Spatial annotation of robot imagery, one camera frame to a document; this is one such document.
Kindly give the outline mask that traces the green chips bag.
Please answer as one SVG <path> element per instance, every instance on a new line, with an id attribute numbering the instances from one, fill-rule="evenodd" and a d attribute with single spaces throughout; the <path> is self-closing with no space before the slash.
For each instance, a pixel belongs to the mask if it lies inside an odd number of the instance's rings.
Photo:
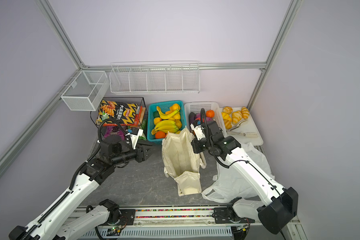
<path id="1" fill-rule="evenodd" d="M 146 135 L 144 134 L 144 132 L 139 132 L 139 140 L 144 140 L 144 141 L 147 140 Z"/>

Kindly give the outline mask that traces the cream canvas tote bag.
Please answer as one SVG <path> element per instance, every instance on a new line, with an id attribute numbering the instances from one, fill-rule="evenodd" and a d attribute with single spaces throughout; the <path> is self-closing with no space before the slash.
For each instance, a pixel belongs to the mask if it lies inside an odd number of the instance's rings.
<path id="1" fill-rule="evenodd" d="M 203 153 L 194 153 L 194 139 L 185 128 L 179 134 L 168 133 L 162 141 L 164 173 L 177 183 L 179 196 L 202 193 L 200 169 L 205 169 L 207 162 Z"/>

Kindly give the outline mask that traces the purple snack bag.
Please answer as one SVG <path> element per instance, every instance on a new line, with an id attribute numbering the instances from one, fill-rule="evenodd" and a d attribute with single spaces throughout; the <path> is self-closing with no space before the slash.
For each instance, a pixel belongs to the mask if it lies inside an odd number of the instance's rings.
<path id="1" fill-rule="evenodd" d="M 110 136 L 119 136 L 122 140 L 125 139 L 123 131 L 118 126 L 107 126 L 106 133 L 104 134 L 104 138 Z"/>

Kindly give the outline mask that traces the white plastic grocery bag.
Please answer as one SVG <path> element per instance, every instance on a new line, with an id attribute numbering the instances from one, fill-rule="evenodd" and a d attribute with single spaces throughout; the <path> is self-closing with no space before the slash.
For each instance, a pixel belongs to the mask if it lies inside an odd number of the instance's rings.
<path id="1" fill-rule="evenodd" d="M 272 178 L 275 177 L 266 156 L 257 150 L 252 143 L 242 144 L 242 148 L 263 171 Z M 219 164 L 217 164 L 217 170 L 218 173 L 213 177 L 214 183 L 202 192 L 202 197 L 205 200 L 225 204 L 236 197 L 250 199 L 258 196 L 238 171 L 225 169 Z"/>

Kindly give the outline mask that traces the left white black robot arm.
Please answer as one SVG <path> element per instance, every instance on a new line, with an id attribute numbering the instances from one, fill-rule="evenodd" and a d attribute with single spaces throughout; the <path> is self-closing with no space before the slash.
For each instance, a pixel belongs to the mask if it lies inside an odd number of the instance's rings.
<path id="1" fill-rule="evenodd" d="M 9 234 L 11 240 L 77 240 L 102 224 L 119 225 L 124 216 L 118 204 L 104 200 L 85 215 L 67 224 L 66 220 L 116 168 L 130 161 L 141 163 L 152 148 L 140 140 L 144 131 L 126 131 L 115 119 L 106 119 L 98 127 L 98 147 L 75 171 L 69 187 L 40 216 L 25 227 L 17 226 Z"/>

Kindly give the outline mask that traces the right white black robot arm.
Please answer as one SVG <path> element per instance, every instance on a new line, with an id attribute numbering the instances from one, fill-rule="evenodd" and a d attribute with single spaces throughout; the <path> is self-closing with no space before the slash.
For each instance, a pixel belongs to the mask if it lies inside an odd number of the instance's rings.
<path id="1" fill-rule="evenodd" d="M 215 121 L 207 121 L 205 109 L 201 109 L 200 117 L 199 122 L 191 123 L 195 135 L 191 142 L 194 153 L 208 151 L 221 167 L 239 173 L 260 197 L 260 201 L 254 202 L 235 198 L 227 205 L 230 219 L 258 220 L 270 233 L 282 233 L 297 215 L 297 191 L 285 188 L 263 171 L 234 137 L 225 137 Z"/>

